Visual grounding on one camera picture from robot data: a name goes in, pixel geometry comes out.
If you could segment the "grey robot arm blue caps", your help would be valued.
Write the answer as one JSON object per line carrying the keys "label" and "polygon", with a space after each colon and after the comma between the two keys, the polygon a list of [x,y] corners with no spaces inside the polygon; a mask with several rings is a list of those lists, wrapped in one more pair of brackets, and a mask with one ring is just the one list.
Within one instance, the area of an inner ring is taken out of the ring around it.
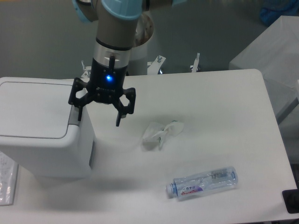
{"label": "grey robot arm blue caps", "polygon": [[97,21],[97,34],[88,82],[75,78],[68,103],[78,109],[91,103],[112,104],[118,111],[116,125],[135,108],[135,88],[124,89],[138,20],[144,11],[180,4],[180,0],[74,0],[83,21]]}

